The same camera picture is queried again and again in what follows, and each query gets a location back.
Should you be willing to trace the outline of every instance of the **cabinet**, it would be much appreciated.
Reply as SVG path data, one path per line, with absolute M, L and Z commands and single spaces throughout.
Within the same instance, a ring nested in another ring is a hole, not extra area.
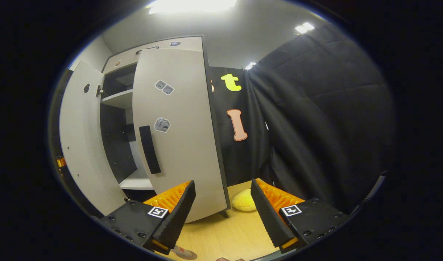
M 72 175 L 89 175 L 75 182 L 104 215 L 124 203 L 122 189 L 161 193 L 188 180 L 196 199 L 186 222 L 230 208 L 207 68 L 202 36 L 131 48 L 102 73 L 79 64 L 61 104 L 62 150 Z

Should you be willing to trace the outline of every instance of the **ceiling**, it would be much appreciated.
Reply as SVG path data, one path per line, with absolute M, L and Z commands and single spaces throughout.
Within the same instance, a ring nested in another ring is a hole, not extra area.
M 296 37 L 304 22 L 324 23 L 303 7 L 278 0 L 238 0 L 218 12 L 157 13 L 137 10 L 102 34 L 113 54 L 163 38 L 203 34 L 210 66 L 246 67 Z

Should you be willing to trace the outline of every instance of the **cube sticker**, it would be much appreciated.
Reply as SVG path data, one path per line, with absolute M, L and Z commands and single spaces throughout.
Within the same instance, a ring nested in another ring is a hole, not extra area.
M 173 92 L 173 87 L 169 86 L 167 84 L 167 86 L 165 86 L 165 88 L 162 90 L 164 92 L 164 94 L 170 95 Z
M 162 117 L 158 118 L 156 120 L 156 123 L 154 124 L 154 129 L 158 132 L 168 132 L 168 129 L 170 128 L 170 121 L 167 119 L 164 119 Z
M 165 87 L 165 85 L 167 85 L 164 81 L 159 80 L 156 82 L 156 84 L 154 85 L 157 89 L 161 90 Z
M 165 208 L 153 207 L 147 214 L 157 218 L 163 218 L 167 212 L 168 210 Z
M 296 205 L 292 205 L 292 206 L 289 206 L 289 207 L 281 208 L 281 210 L 283 211 L 283 213 L 286 216 L 292 216 L 292 215 L 297 215 L 299 213 L 302 213 L 302 211 Z

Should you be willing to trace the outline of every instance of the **ceiling light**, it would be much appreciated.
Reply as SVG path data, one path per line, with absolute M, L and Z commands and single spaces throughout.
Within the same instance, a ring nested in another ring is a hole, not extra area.
M 156 0 L 146 8 L 154 13 L 176 13 L 188 11 L 216 12 L 233 7 L 236 0 Z
M 252 66 L 256 65 L 257 63 L 251 62 L 248 66 L 246 66 L 246 68 L 244 68 L 245 70 L 250 70 L 252 69 Z
M 307 30 L 313 30 L 314 29 L 313 25 L 311 25 L 310 23 L 304 23 L 302 26 L 307 28 Z
M 315 27 L 310 23 L 304 23 L 303 25 L 299 25 L 295 29 L 299 31 L 299 33 L 305 33 L 307 31 L 313 30 Z
M 303 25 L 299 25 L 298 27 L 296 27 L 296 30 L 299 31 L 299 33 L 305 33 L 307 32 L 307 28 Z

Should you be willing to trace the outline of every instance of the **keyhole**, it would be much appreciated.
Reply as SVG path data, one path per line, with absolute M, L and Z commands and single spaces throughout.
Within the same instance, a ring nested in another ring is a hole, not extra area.
M 89 84 L 86 84 L 86 86 L 83 88 L 83 92 L 87 93 L 89 91 Z

